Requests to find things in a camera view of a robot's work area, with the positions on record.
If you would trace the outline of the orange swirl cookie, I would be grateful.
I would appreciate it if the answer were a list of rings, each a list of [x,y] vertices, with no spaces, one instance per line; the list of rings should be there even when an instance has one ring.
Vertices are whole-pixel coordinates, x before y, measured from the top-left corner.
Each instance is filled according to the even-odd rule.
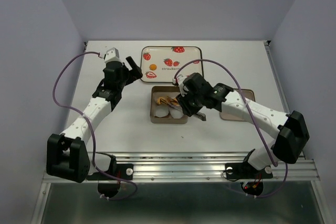
[[[179,102],[176,98],[168,98],[169,102],[174,106],[179,106]]]

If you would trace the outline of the orange round cookie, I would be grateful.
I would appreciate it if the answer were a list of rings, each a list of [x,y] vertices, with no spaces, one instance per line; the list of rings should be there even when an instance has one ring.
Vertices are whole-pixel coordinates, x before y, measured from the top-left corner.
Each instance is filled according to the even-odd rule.
[[[155,64],[151,64],[151,65],[149,66],[149,69],[154,71],[154,70],[157,69],[157,66],[156,66]]]

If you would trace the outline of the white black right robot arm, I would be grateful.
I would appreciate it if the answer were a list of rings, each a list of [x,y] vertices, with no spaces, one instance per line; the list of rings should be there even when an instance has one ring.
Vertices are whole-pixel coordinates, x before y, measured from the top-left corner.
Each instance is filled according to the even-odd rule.
[[[183,114],[193,116],[202,108],[233,115],[255,126],[259,133],[267,133],[272,142],[263,142],[252,150],[242,163],[244,175],[253,177],[263,168],[282,161],[294,164],[309,140],[304,116],[298,111],[285,113],[265,107],[244,97],[238,90],[223,83],[211,86],[199,73],[173,78],[180,94],[177,101]]]

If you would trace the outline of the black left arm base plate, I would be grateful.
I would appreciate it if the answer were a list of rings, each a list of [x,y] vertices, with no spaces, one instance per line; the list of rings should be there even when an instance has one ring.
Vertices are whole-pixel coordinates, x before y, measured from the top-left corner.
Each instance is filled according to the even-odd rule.
[[[115,155],[103,152],[96,153],[95,161],[103,172],[113,177],[133,180],[134,165],[132,163],[119,163]],[[97,171],[92,164],[90,165],[89,174],[86,178],[87,180],[112,180],[112,178]]]

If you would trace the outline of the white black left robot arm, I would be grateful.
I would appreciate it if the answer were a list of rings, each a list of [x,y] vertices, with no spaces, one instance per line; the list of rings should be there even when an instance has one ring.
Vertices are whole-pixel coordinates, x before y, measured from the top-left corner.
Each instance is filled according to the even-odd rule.
[[[131,183],[130,179],[116,176],[115,157],[104,161],[98,167],[96,152],[88,154],[87,143],[96,141],[95,129],[115,109],[122,98],[125,86],[142,78],[142,70],[132,57],[126,58],[128,66],[123,63],[118,51],[113,48],[103,57],[104,77],[84,111],[72,106],[68,109],[79,114],[71,125],[59,134],[52,134],[47,141],[46,172],[50,176],[81,183],[88,176],[99,172],[104,178]]]

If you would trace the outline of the steel serving tongs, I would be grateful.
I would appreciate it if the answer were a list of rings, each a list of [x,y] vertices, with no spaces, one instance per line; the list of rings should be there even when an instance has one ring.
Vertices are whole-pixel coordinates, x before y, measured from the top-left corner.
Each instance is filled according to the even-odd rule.
[[[168,108],[174,108],[174,109],[177,109],[177,110],[180,110],[181,112],[183,112],[184,116],[188,116],[188,117],[195,117],[201,121],[206,121],[207,118],[206,118],[206,115],[204,113],[201,113],[201,112],[196,112],[196,113],[189,113],[187,112],[186,109],[184,109],[181,105],[179,106],[174,106],[172,105],[169,100],[168,100],[168,97],[166,97],[167,101],[168,101],[168,105],[166,105]]]

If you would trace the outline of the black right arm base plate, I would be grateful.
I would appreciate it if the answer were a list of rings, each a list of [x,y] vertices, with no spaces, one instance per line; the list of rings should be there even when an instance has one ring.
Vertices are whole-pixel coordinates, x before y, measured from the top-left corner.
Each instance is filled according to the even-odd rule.
[[[256,170],[248,163],[226,163],[224,175],[229,180],[273,178],[272,172],[267,173],[264,169]]]

